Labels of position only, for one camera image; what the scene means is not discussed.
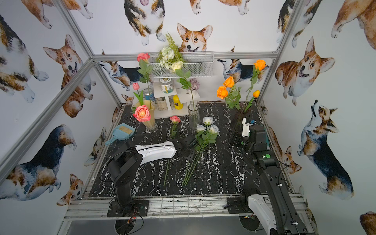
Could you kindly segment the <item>white rose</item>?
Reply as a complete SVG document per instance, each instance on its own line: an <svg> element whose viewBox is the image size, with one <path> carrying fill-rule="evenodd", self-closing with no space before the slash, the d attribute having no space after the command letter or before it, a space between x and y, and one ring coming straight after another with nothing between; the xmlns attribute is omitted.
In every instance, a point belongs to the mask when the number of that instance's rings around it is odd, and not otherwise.
<svg viewBox="0 0 376 235"><path fill-rule="evenodd" d="M194 152L194 155L193 155L193 159L189 163L189 165L187 166L185 178L184 178L183 184L182 184L183 186L186 186L188 184L188 181L190 180L190 178L191 178L191 176L193 174L193 170L194 170L194 168L197 165L199 155L201 154L201 152L203 150L204 140L202 139L202 134L206 130L207 130L207 128L205 126L201 125L201 124L198 124L197 127L196 127L196 136L195 137L196 137L196 139L198 141L198 144L195 147L195 152Z"/></svg>
<svg viewBox="0 0 376 235"><path fill-rule="evenodd" d="M214 123L214 119L213 117L204 117L203 118L203 123L206 125L206 126L210 126Z"/></svg>
<svg viewBox="0 0 376 235"><path fill-rule="evenodd" d="M206 149L206 147L208 147L209 144L215 144L216 143L216 139L219 135L219 128L216 125L210 125L210 126L205 126L205 127L207 128L207 130L202 134L202 139L204 140L203 150L202 150L201 154L199 155L198 160L200 160L202 154L204 153L204 150Z"/></svg>

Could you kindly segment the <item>pink rose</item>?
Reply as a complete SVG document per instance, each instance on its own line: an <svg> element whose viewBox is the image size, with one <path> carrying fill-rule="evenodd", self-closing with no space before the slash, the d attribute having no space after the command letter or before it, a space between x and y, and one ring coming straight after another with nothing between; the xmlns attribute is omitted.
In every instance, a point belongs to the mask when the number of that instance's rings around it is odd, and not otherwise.
<svg viewBox="0 0 376 235"><path fill-rule="evenodd" d="M149 89L149 84L151 82L150 75L152 72L152 67L149 65L150 55L147 53L138 54L137 61L139 62L140 69L138 73L142 75L140 78L141 83L146 83Z"/></svg>
<svg viewBox="0 0 376 235"><path fill-rule="evenodd" d="M178 116L172 116L172 117L170 117L170 121L172 122L171 130L170 130L170 138L174 139L176 134L177 134L178 124L181 122L181 120ZM170 159L168 159L168 161L167 161L167 168L166 168L166 171L165 171L163 186L166 185L169 169L170 169Z"/></svg>
<svg viewBox="0 0 376 235"><path fill-rule="evenodd" d="M139 106L135 109L133 117L139 122L147 122L151 120L151 113L146 105Z"/></svg>

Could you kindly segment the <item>orange tulip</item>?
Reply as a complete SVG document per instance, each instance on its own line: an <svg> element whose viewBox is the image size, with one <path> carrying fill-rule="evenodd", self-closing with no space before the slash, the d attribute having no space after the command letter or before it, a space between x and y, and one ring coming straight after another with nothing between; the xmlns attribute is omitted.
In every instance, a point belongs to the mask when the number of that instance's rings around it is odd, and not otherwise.
<svg viewBox="0 0 376 235"><path fill-rule="evenodd" d="M260 90L256 90L255 92L253 92L253 97L252 97L251 100L248 102L247 106L246 106L245 109L244 109L244 112L247 112L247 111L251 108L254 99L258 98L258 97L259 97L259 94L260 94Z"/></svg>

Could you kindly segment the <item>orange rose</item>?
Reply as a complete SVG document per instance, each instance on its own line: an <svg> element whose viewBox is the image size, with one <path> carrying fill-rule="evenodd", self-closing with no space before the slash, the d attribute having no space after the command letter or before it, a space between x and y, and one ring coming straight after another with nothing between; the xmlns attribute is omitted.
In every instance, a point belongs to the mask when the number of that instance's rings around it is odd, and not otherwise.
<svg viewBox="0 0 376 235"><path fill-rule="evenodd" d="M241 98L241 87L237 87L234 78L230 76L223 83L224 87L227 89L227 95L224 97L226 104L230 109L236 108L240 110L240 98Z"/></svg>
<svg viewBox="0 0 376 235"><path fill-rule="evenodd" d="M236 108L237 110L240 110L241 94L236 86L233 86L232 88L227 88L225 86L219 87L217 90L217 97L223 99L228 108Z"/></svg>
<svg viewBox="0 0 376 235"><path fill-rule="evenodd" d="M251 86L246 91L247 92L246 101L248 103L251 103L250 93L253 90L254 85L259 83L263 79L264 74L265 74L265 70L267 68L268 68L268 66L266 65L266 62L264 60L257 60L253 64L252 76L251 76L251 79L250 79Z"/></svg>

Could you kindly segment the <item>cream rose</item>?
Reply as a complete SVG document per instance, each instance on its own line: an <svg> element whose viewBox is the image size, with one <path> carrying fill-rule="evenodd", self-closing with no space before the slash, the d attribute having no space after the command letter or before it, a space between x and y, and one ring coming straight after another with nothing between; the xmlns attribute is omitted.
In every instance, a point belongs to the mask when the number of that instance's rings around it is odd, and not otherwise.
<svg viewBox="0 0 376 235"><path fill-rule="evenodd" d="M182 70L183 68L183 61L178 60L177 62L174 62L171 64L171 70L175 72L175 74L179 77L177 81L182 85L182 89L190 91L191 92L191 97L192 97L192 111L197 111L197 107L194 101L193 97L193 86L192 83L189 81L189 78L191 77L192 73L191 71L184 72Z"/></svg>

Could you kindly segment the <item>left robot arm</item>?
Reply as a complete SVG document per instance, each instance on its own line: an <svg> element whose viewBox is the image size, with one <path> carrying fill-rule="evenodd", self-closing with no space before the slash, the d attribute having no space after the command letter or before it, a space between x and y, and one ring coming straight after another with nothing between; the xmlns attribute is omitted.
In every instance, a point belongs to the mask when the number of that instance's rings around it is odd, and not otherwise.
<svg viewBox="0 0 376 235"><path fill-rule="evenodd" d="M136 145L127 140L106 163L115 189L116 203L121 208L133 204L131 184L143 164L161 159L191 158L196 152L198 140L193 135L183 140L173 139L148 146Z"/></svg>

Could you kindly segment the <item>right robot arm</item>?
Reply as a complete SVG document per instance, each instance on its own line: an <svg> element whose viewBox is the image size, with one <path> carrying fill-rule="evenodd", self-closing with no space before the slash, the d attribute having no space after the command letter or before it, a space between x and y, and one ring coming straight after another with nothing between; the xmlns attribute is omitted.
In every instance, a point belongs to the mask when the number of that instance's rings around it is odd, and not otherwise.
<svg viewBox="0 0 376 235"><path fill-rule="evenodd" d="M268 147L267 133L262 126L245 123L241 141L245 153L251 158L260 181L267 188L267 206L264 196L247 196L247 205L260 221L268 235L310 235L299 217L289 195L287 185L282 179L282 168L274 151Z"/></svg>

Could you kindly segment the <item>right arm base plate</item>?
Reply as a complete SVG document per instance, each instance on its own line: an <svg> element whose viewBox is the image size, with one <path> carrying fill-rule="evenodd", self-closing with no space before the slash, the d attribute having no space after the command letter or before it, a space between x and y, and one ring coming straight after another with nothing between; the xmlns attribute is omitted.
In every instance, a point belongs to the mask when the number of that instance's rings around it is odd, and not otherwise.
<svg viewBox="0 0 376 235"><path fill-rule="evenodd" d="M242 197L228 197L226 202L224 209L227 209L229 214L253 213L248 207L246 199Z"/></svg>

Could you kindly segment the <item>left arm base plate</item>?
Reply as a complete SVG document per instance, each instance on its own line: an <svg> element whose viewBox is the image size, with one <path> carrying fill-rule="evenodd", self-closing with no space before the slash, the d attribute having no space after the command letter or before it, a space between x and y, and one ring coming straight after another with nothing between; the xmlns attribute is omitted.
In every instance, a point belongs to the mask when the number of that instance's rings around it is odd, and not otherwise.
<svg viewBox="0 0 376 235"><path fill-rule="evenodd" d="M134 200L126 206L121 206L117 201L111 201L107 217L128 217L140 215L147 216L149 200Z"/></svg>

